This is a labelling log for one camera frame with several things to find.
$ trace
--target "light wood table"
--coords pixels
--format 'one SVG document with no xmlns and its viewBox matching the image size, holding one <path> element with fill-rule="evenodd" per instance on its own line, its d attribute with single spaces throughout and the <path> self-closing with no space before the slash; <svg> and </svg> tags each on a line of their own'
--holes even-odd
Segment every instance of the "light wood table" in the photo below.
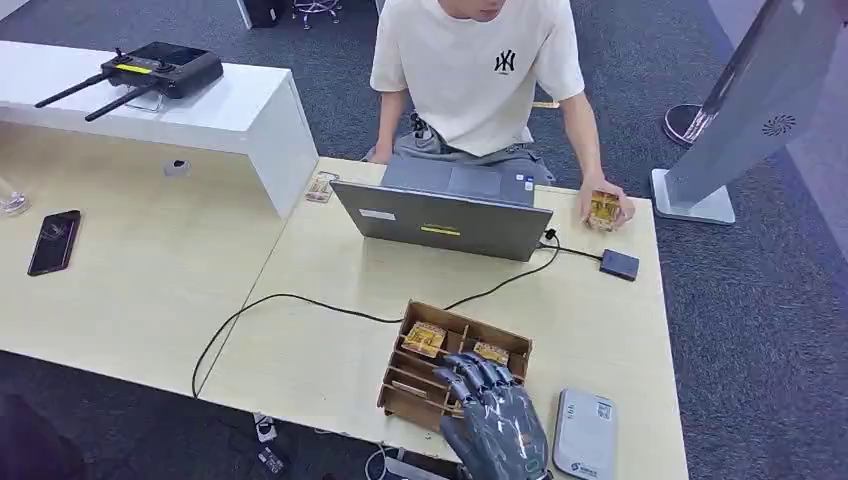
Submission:
<svg viewBox="0 0 848 480">
<path fill-rule="evenodd" d="M 0 349 L 190 394 L 283 227 L 247 156 L 0 122 L 0 175 L 33 205 L 0 218 Z M 72 209 L 69 268 L 27 276 L 42 219 Z"/>
<path fill-rule="evenodd" d="M 378 165 L 330 159 L 318 170 L 364 183 L 378 183 L 383 173 Z M 651 203 L 636 200 L 635 219 L 602 234 L 579 225 L 574 201 L 573 191 L 537 187 L 536 205 L 555 211 L 551 225 L 563 246 L 639 257 L 636 282 L 600 273 L 594 260 L 560 254 L 548 269 L 457 311 L 533 339 L 526 386 L 551 438 L 563 388 L 606 395 L 619 410 L 617 477 L 685 479 Z M 301 201 L 250 300 L 291 292 L 400 318 L 410 298 L 444 306 L 551 254 L 537 252 L 522 264 L 365 239 L 336 197 L 328 204 Z M 456 460 L 439 435 L 376 407 L 397 330 L 298 300 L 271 300 L 238 319 L 201 398 Z"/>
</svg>

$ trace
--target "white power bank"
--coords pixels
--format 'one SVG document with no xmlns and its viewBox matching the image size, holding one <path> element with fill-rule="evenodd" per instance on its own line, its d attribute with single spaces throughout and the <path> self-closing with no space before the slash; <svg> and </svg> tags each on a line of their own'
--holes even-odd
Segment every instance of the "white power bank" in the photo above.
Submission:
<svg viewBox="0 0 848 480">
<path fill-rule="evenodd" d="M 606 397 L 574 388 L 563 390 L 554 437 L 554 465 L 586 480 L 615 478 L 617 415 Z"/>
</svg>

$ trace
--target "small wooden box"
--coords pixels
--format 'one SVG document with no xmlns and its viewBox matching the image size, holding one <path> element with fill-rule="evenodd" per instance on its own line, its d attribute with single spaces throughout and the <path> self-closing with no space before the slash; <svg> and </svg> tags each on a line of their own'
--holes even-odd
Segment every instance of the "small wooden box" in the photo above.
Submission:
<svg viewBox="0 0 848 480">
<path fill-rule="evenodd" d="M 446 331 L 446 338 L 436 358 L 401 348 L 415 322 L 427 322 Z M 424 428 L 439 431 L 442 415 L 462 416 L 462 408 L 452 399 L 447 385 L 432 370 L 448 366 L 443 357 L 449 353 L 470 352 L 477 341 L 483 341 L 509 352 L 508 367 L 519 383 L 524 382 L 533 342 L 524 337 L 486 325 L 462 315 L 411 301 L 406 308 L 395 340 L 389 366 L 380 387 L 377 407 L 386 415 L 397 415 Z"/>
</svg>

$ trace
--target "gray pants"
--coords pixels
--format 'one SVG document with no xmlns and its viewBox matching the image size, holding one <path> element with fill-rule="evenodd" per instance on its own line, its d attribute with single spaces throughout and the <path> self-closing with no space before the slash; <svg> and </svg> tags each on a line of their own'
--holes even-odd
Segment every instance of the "gray pants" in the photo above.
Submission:
<svg viewBox="0 0 848 480">
<path fill-rule="evenodd" d="M 374 149 L 365 156 L 368 160 L 374 154 Z M 415 132 L 395 140 L 394 152 L 410 159 L 440 160 L 443 162 L 458 162 L 466 165 L 492 167 L 495 169 L 536 170 L 536 184 L 550 185 L 556 178 L 548 170 L 545 162 L 528 150 L 524 144 L 511 145 L 503 150 L 477 157 L 468 152 L 447 145 L 442 137 L 429 125 L 422 125 Z"/>
</svg>

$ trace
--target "yellow sticker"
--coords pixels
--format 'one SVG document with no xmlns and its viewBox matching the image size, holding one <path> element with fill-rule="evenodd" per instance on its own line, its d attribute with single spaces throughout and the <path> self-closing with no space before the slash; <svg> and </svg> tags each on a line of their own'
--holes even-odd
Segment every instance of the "yellow sticker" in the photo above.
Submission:
<svg viewBox="0 0 848 480">
<path fill-rule="evenodd" d="M 430 358 L 436 358 L 439 355 L 439 349 L 442 348 L 442 343 L 445 341 L 446 333 L 444 328 L 437 327 L 432 323 L 415 322 L 412 330 L 403 340 L 401 347 Z"/>
<path fill-rule="evenodd" d="M 504 348 L 485 342 L 477 342 L 474 345 L 474 351 L 481 357 L 494 360 L 503 366 L 509 363 L 509 352 Z"/>
<path fill-rule="evenodd" d="M 459 232 L 456 230 L 445 230 L 443 228 L 433 228 L 433 227 L 421 227 L 422 231 L 430 232 L 430 233 L 441 233 L 444 235 L 453 235 L 455 237 L 459 236 Z"/>
<path fill-rule="evenodd" d="M 124 65 L 123 63 L 115 65 L 115 68 L 126 70 L 128 72 L 143 73 L 145 75 L 153 71 L 149 68 L 136 67 L 134 65 Z"/>
</svg>

